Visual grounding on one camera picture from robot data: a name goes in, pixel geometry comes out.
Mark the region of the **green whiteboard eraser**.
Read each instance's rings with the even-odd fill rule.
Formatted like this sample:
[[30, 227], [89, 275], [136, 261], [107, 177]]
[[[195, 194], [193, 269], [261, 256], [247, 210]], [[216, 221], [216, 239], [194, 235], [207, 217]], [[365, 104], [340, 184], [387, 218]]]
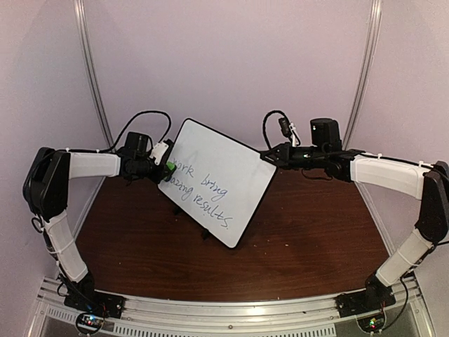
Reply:
[[171, 176], [174, 174], [176, 170], [176, 165], [173, 162], [167, 161], [164, 169], [164, 179], [170, 180]]

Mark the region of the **white whiteboard with writing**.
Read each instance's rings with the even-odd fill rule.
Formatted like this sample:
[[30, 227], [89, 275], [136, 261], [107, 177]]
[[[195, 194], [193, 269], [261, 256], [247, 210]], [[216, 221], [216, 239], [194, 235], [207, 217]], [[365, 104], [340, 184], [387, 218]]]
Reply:
[[169, 157], [176, 166], [159, 190], [226, 247], [241, 241], [277, 168], [260, 153], [185, 119]]

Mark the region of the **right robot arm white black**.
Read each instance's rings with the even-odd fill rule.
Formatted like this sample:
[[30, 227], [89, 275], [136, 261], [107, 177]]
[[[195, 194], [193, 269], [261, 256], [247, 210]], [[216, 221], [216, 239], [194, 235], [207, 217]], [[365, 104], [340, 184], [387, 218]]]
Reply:
[[393, 253], [366, 281], [359, 302], [364, 309], [374, 310], [387, 297], [386, 288], [417, 267], [448, 236], [448, 164], [428, 164], [373, 154], [342, 146], [340, 127], [331, 118], [310, 121], [311, 145], [303, 146], [295, 125], [277, 113], [279, 127], [286, 142], [273, 145], [267, 132], [262, 135], [266, 150], [261, 159], [280, 169], [322, 170], [334, 180], [384, 190], [389, 197], [400, 196], [414, 201], [415, 224], [410, 234], [396, 245]]

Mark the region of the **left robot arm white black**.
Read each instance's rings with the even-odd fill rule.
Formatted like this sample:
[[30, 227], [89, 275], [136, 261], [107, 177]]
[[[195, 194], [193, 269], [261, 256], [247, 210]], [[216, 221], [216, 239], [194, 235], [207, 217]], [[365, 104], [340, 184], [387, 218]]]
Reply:
[[174, 142], [170, 139], [147, 149], [149, 136], [130, 132], [124, 146], [109, 150], [55, 150], [41, 147], [25, 179], [22, 195], [40, 231], [49, 243], [63, 277], [76, 285], [88, 281], [67, 217], [69, 182], [77, 178], [122, 177], [128, 182], [149, 179], [155, 184], [169, 180], [175, 165], [169, 162]]

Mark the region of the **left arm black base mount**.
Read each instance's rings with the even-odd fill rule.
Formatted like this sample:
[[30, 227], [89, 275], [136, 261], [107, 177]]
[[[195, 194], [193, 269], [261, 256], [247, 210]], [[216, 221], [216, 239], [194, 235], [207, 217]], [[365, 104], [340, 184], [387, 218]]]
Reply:
[[125, 298], [101, 291], [94, 291], [93, 294], [87, 295], [75, 286], [69, 285], [64, 304], [67, 307], [91, 313], [95, 316], [120, 319], [125, 305]]

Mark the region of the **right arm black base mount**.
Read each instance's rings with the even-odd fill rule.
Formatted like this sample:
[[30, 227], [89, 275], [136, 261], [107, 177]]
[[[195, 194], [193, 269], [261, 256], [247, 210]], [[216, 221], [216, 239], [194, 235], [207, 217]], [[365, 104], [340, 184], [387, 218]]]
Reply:
[[342, 293], [335, 298], [335, 303], [341, 317], [361, 315], [367, 312], [381, 310], [396, 303], [391, 288], [367, 289], [353, 293]]

